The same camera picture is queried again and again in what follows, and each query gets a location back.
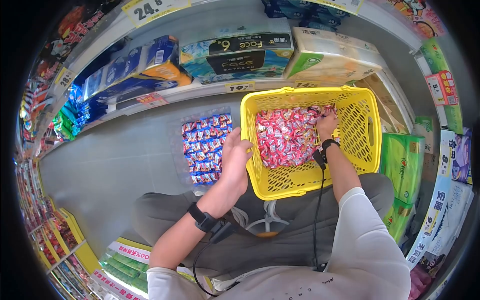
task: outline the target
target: person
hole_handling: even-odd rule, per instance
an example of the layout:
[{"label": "person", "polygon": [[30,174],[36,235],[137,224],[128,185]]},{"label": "person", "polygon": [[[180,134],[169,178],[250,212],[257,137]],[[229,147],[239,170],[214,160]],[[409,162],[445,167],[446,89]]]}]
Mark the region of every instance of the person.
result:
[{"label": "person", "polygon": [[[317,121],[322,141],[331,139],[337,123],[333,114]],[[252,213],[260,210],[263,201],[251,194],[246,172],[252,146],[240,139],[240,128],[233,130],[223,146],[222,176],[200,199],[188,192],[148,193],[137,200],[133,226],[153,245],[147,271],[150,300],[206,299],[195,283],[175,271],[180,263],[192,267],[210,237],[186,211],[195,201],[214,218],[234,205]],[[235,233],[202,252],[196,270],[214,278],[220,290],[217,299],[408,298],[410,270],[382,222],[393,201],[391,181],[376,173],[358,176],[336,144],[325,152],[333,183],[323,191],[315,224],[316,261],[328,262],[325,272],[314,271],[318,267],[312,250],[317,190],[277,201],[278,215],[292,221],[276,236]]]}]

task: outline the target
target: qr code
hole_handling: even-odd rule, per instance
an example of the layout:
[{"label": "qr code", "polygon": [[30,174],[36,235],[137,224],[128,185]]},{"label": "qr code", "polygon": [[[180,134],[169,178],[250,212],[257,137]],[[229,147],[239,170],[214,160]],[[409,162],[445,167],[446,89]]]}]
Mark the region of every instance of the qr code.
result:
[{"label": "qr code", "polygon": [[450,105],[456,104],[455,96],[447,96],[447,101],[448,101],[448,104]]}]

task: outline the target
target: hand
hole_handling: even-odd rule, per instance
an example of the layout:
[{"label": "hand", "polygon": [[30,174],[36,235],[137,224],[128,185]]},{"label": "hand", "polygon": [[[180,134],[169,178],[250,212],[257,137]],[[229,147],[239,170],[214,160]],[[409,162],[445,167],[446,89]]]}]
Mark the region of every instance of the hand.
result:
[{"label": "hand", "polygon": [[333,130],[337,128],[339,122],[340,119],[335,118],[334,113],[326,112],[325,118],[318,118],[317,132],[322,142],[332,138]]},{"label": "hand", "polygon": [[223,144],[222,150],[222,175],[219,182],[225,184],[230,192],[238,197],[247,191],[247,161],[252,157],[252,152],[247,150],[253,144],[249,140],[240,139],[240,127],[235,128]]}]

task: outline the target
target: gray pants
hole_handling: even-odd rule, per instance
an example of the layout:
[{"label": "gray pants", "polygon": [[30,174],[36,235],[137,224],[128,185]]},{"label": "gray pants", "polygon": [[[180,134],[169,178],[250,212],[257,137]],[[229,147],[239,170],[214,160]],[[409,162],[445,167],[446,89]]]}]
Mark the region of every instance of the gray pants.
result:
[{"label": "gray pants", "polygon": [[[382,174],[369,173],[359,176],[365,194],[383,218],[390,209],[394,194],[389,178]],[[197,271],[202,275],[219,280],[229,280],[256,268],[272,265],[313,266],[313,221],[320,191],[308,192],[301,197],[279,199],[276,212],[283,220],[292,220],[278,235],[259,238],[253,234],[233,234],[218,244],[206,249],[197,261]],[[147,193],[136,200],[132,213],[135,230],[150,245],[175,224],[187,211],[189,205],[198,201],[192,192],[181,195]],[[244,210],[253,222],[264,217],[263,201],[255,196],[249,185],[236,207]],[[317,228],[318,263],[330,259],[338,204],[332,186],[324,188]],[[192,267],[196,254],[208,243],[210,234],[182,261]]]}]

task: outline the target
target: basket handle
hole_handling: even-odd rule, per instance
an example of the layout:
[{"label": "basket handle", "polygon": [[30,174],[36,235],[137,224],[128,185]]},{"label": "basket handle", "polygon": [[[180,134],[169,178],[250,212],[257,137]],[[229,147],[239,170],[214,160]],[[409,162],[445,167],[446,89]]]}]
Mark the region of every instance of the basket handle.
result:
[{"label": "basket handle", "polygon": [[370,143],[370,147],[373,147],[373,119],[368,117],[367,119],[367,133],[368,133],[368,142]]}]

